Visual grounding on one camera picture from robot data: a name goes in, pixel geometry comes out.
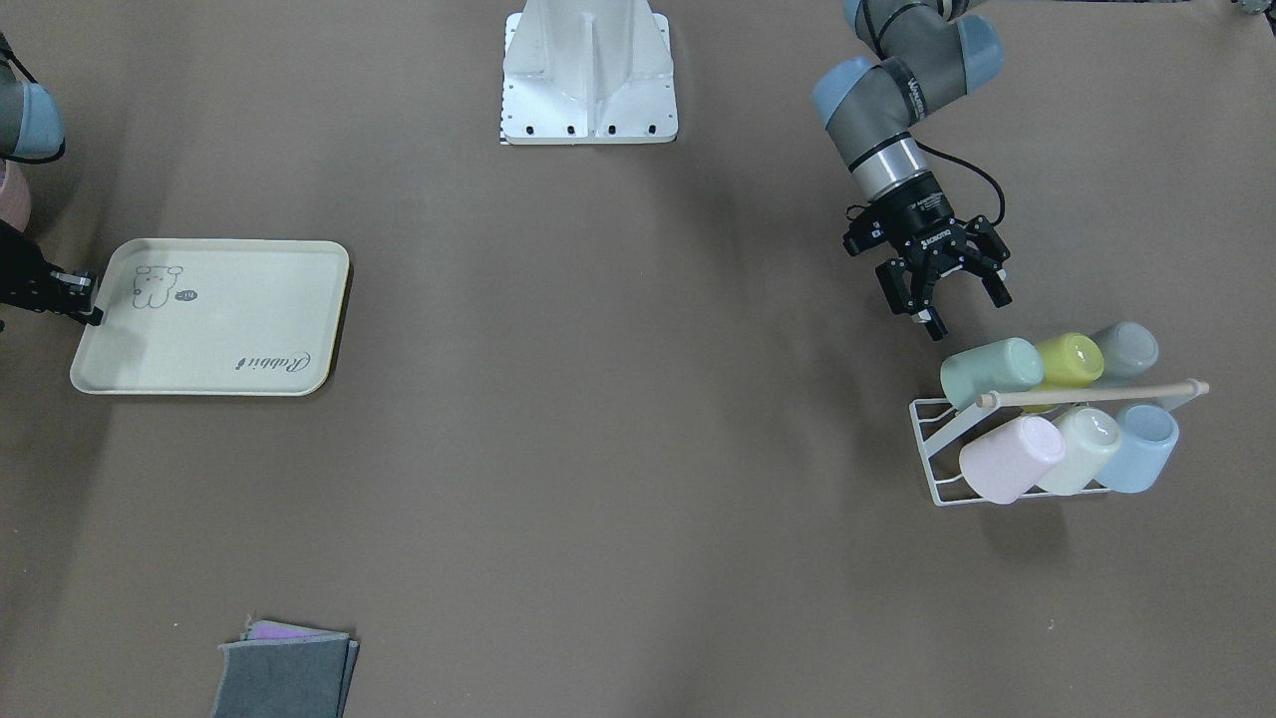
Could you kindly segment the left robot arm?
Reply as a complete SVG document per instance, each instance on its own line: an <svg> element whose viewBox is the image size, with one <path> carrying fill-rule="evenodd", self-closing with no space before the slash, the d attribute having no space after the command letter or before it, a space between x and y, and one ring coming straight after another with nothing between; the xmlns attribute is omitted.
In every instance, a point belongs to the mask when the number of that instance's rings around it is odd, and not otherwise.
<svg viewBox="0 0 1276 718"><path fill-rule="evenodd" d="M812 103L863 195L847 210L843 249L857 258L888 245L893 253L875 274L889 312L942 341L948 332L934 304L938 282L967 272L1005 306L1009 249L999 217L957 217L928 165L934 150L912 131L993 82L1005 51L972 1L846 1L842 10L872 56L829 69L812 88Z"/></svg>

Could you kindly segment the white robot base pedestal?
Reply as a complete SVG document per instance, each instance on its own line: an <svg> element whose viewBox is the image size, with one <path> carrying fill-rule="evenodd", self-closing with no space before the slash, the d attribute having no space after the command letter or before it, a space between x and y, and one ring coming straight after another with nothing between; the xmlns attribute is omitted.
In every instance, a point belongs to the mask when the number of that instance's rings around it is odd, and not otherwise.
<svg viewBox="0 0 1276 718"><path fill-rule="evenodd" d="M679 135L669 18L647 1L528 1L504 22L505 145L647 145Z"/></svg>

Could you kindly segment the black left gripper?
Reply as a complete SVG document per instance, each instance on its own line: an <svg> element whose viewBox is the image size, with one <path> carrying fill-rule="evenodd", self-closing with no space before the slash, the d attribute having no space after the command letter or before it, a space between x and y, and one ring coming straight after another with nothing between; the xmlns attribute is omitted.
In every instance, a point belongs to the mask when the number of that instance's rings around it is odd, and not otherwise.
<svg viewBox="0 0 1276 718"><path fill-rule="evenodd" d="M960 221L934 173L900 182L865 210L880 221L896 251L875 269L889 312L917 318L930 341L949 335L934 306L935 287L948 274L976 275L997 309L1012 304L1004 269L1009 249L986 216Z"/></svg>

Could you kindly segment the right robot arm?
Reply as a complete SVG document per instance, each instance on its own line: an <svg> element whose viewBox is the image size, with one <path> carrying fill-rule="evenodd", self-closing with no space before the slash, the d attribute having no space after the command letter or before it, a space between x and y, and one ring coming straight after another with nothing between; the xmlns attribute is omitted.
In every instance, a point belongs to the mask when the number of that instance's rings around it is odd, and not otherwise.
<svg viewBox="0 0 1276 718"><path fill-rule="evenodd" d="M57 102L1 37L3 54L3 170L9 165L40 167L68 150ZM28 312L52 312L82 326L100 326L105 310L94 305L100 275L69 272L48 261L37 242L8 219L1 228L3 304Z"/></svg>

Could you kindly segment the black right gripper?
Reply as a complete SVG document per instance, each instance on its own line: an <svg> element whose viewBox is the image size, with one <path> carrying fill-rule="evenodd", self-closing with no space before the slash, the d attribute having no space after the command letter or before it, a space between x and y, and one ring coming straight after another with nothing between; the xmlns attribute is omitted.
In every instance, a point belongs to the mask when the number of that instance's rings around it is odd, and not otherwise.
<svg viewBox="0 0 1276 718"><path fill-rule="evenodd" d="M8 222L1 222L3 304L32 312L56 312L83 326L100 326L105 310L94 305L100 274L68 273L48 261L40 246Z"/></svg>

